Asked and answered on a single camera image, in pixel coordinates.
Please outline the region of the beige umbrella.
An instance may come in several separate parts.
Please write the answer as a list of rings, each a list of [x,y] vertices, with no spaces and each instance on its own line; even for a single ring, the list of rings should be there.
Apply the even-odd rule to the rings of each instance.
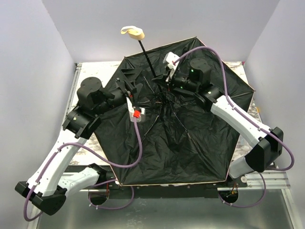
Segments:
[[[154,75],[165,71],[163,59],[168,52],[182,55],[193,53],[180,64],[179,72],[189,72],[192,58],[204,58],[212,69],[211,82],[227,88],[231,99],[248,110],[254,90],[233,70],[225,67],[221,74],[219,61],[196,37],[173,42],[148,51],[124,57],[107,89],[114,89],[115,77],[121,69],[140,68],[136,80],[143,84],[138,102],[146,110],[145,121],[138,123],[139,143],[134,124],[125,104],[101,115],[95,135],[121,185],[160,185],[179,183],[222,182],[227,172],[239,133],[224,120],[200,108],[191,97],[159,89]]]

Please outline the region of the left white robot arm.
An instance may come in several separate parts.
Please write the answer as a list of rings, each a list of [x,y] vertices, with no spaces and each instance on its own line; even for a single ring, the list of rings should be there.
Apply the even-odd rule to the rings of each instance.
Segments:
[[[101,124],[100,116],[123,104],[127,105],[130,121],[134,124],[136,137],[141,142],[138,122],[143,121],[145,109],[135,107],[133,102],[143,84],[136,80],[141,69],[121,69],[115,77],[114,89],[103,87],[97,77],[85,78],[77,90],[78,102],[66,116],[58,139],[39,169],[26,181],[20,181],[15,191],[25,197],[23,216],[27,221],[28,204],[32,203],[41,213],[49,216],[59,211],[66,198],[86,187],[107,184],[107,171],[97,164],[90,164],[84,170],[69,178],[62,175],[80,148],[95,156],[98,154],[85,146],[87,140]]]

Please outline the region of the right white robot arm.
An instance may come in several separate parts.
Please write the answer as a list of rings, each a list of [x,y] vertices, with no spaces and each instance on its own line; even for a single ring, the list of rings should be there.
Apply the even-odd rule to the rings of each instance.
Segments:
[[[221,89],[211,82],[212,69],[203,58],[190,60],[190,70],[187,74],[178,72],[174,63],[179,57],[170,52],[163,63],[168,71],[165,82],[169,88],[179,94],[192,96],[205,111],[223,119],[235,129],[252,147],[245,156],[233,161],[228,175],[238,178],[251,172],[265,171],[282,153],[283,131],[257,121],[244,110],[238,112],[239,106],[228,102]]]

